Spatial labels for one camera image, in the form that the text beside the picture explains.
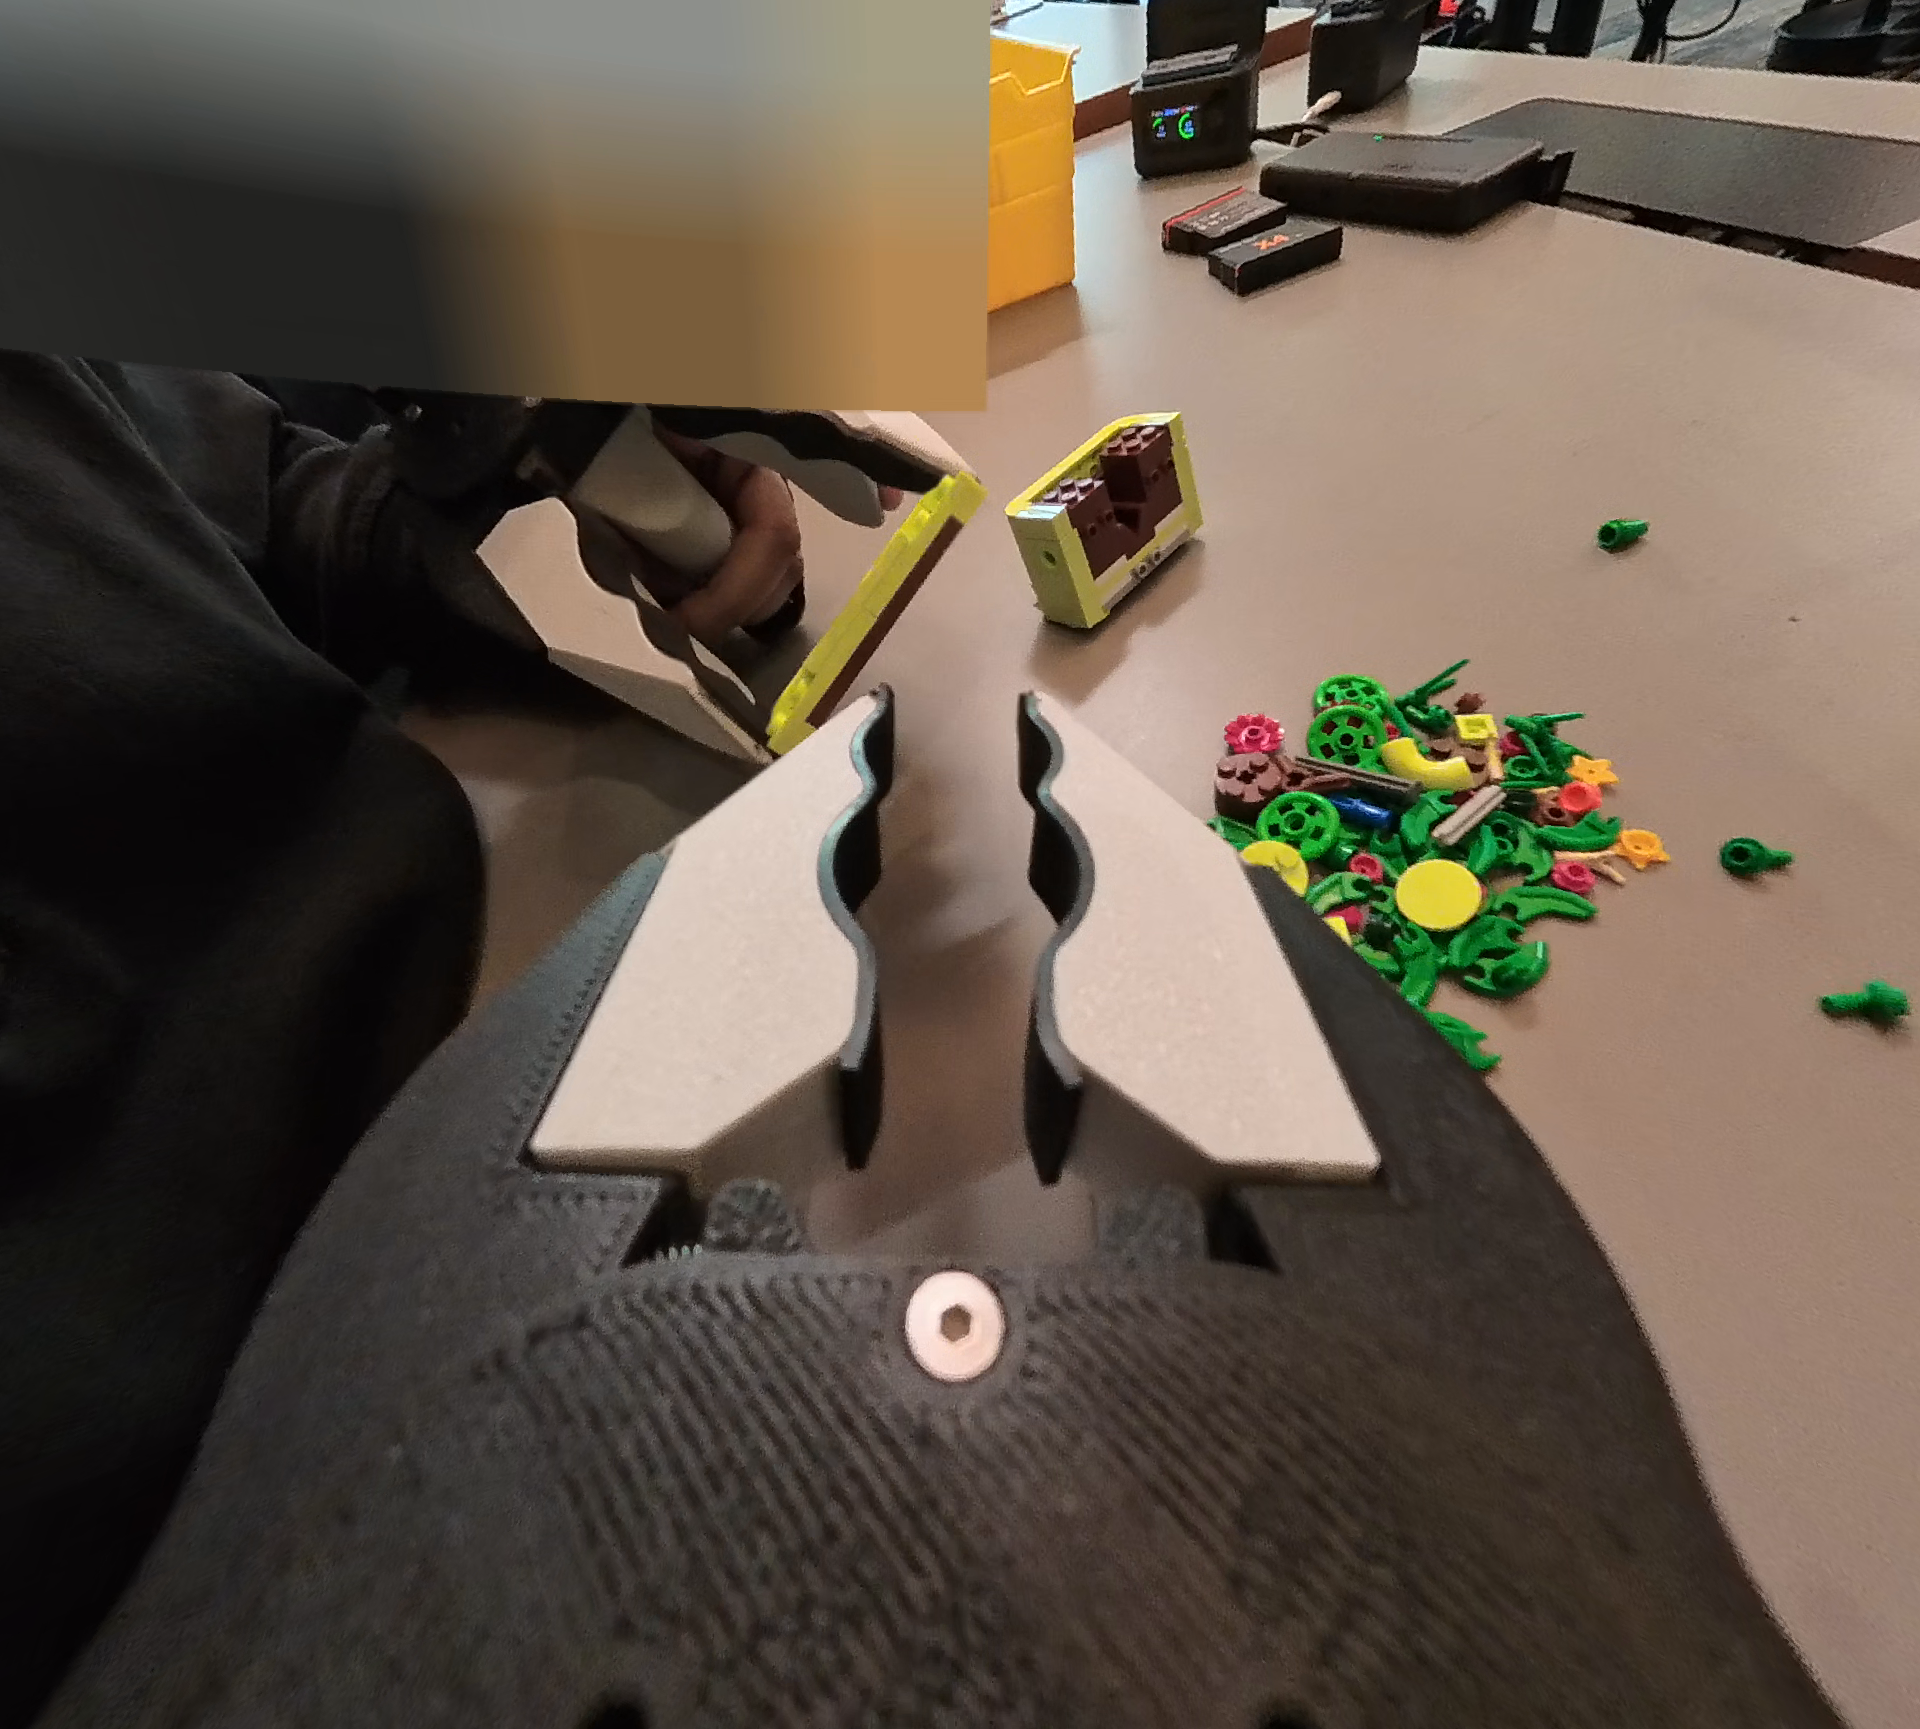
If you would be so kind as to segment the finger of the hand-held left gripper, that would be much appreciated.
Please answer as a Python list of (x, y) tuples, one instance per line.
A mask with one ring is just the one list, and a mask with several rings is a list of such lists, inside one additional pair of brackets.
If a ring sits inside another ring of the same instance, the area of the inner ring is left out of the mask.
[(637, 582), (611, 533), (540, 500), (478, 556), (557, 667), (714, 754), (773, 761), (753, 692)]
[(973, 466), (918, 412), (664, 409), (660, 428), (773, 469), (832, 514), (880, 524), (885, 490), (924, 495)]

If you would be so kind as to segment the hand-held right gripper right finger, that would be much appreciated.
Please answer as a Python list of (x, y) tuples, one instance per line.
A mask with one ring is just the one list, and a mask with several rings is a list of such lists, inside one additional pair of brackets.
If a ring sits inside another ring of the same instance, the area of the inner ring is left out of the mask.
[(1381, 1148), (1278, 927), (1317, 919), (1055, 699), (1021, 697), (1050, 919), (1022, 1131), (1044, 1186), (1363, 1186)]

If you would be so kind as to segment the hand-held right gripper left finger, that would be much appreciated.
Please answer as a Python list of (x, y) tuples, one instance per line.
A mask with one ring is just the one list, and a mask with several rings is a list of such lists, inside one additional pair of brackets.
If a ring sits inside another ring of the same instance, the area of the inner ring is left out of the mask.
[(857, 697), (684, 830), (533, 1131), (553, 1171), (804, 1193), (867, 1167), (882, 1120), (879, 961), (896, 699)]

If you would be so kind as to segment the lime and brown toy panel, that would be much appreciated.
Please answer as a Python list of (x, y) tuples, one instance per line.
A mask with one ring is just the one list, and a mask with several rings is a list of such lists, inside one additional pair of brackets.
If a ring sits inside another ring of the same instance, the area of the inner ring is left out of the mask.
[(832, 717), (984, 497), (980, 479), (963, 469), (921, 497), (900, 521), (848, 602), (780, 691), (767, 735), (767, 749), (775, 756), (790, 753)]

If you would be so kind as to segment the lime toy brick pot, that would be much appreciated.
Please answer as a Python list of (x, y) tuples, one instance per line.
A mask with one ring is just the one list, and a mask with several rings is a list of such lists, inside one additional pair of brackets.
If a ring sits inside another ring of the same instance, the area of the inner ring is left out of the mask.
[(1005, 516), (1042, 619), (1092, 631), (1204, 524), (1185, 417), (1110, 423)]

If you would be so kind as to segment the person's left forearm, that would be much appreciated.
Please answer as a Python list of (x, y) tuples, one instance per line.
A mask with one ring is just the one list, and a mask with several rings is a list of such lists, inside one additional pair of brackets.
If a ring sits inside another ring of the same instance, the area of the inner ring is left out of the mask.
[(481, 544), (563, 497), (630, 405), (269, 379), (285, 420), (266, 543), (290, 627), (361, 683), (540, 658)]

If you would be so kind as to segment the person's left hand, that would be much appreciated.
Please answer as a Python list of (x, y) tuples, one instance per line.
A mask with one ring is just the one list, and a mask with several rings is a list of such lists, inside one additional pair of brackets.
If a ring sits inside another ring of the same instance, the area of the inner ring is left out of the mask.
[(770, 469), (704, 450), (689, 469), (733, 521), (726, 558), (677, 605), (674, 617), (703, 643), (776, 619), (804, 588), (804, 543), (793, 487)]

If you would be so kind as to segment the pile of small toy pieces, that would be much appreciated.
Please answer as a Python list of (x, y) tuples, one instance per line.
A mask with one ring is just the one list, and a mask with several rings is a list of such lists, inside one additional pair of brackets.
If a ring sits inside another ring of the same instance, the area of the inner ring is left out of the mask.
[(1916, 1105), (1916, 519), (1436, 488), (1209, 531), (1219, 780), (1470, 1067)]

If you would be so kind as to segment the yellow plastic bin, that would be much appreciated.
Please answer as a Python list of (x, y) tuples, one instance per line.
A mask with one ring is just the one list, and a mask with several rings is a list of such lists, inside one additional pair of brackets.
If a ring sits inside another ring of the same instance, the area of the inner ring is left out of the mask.
[(990, 37), (990, 312), (1076, 276), (1074, 57), (1069, 46)]

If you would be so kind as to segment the small black battery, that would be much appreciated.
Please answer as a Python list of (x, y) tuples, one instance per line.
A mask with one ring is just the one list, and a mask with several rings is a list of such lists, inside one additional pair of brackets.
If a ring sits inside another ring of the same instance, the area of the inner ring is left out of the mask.
[(1259, 188), (1238, 186), (1197, 203), (1163, 224), (1163, 248), (1171, 254), (1211, 257), (1238, 241), (1282, 227), (1287, 205)]
[(1336, 262), (1342, 247), (1341, 224), (1294, 214), (1216, 248), (1209, 271), (1235, 297), (1246, 299)]

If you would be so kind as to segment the black charger with display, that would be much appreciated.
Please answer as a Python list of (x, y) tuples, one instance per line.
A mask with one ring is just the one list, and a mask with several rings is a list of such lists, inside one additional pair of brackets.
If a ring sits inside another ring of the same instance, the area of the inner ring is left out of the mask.
[(1128, 92), (1143, 180), (1244, 160), (1259, 124), (1267, 0), (1149, 0), (1147, 65)]

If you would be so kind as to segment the person's black jacket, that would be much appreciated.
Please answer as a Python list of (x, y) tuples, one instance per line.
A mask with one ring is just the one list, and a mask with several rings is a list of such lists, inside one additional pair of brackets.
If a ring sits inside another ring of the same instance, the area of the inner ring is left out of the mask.
[(277, 405), (4, 353), (2, 1704), (175, 1501), (255, 1311), (468, 1007), (468, 798), (269, 588)]

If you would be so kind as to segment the black power brick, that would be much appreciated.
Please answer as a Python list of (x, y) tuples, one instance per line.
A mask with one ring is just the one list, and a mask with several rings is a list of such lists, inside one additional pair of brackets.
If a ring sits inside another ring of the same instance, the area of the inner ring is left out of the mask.
[(1573, 160), (1530, 137), (1331, 131), (1267, 163), (1261, 193), (1333, 224), (1465, 233), (1523, 203), (1559, 203)]

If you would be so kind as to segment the black charging box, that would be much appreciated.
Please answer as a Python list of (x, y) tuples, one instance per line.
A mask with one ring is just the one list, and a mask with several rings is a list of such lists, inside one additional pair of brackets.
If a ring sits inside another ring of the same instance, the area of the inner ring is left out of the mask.
[(1309, 109), (1369, 110), (1414, 71), (1439, 0), (1341, 0), (1309, 38)]

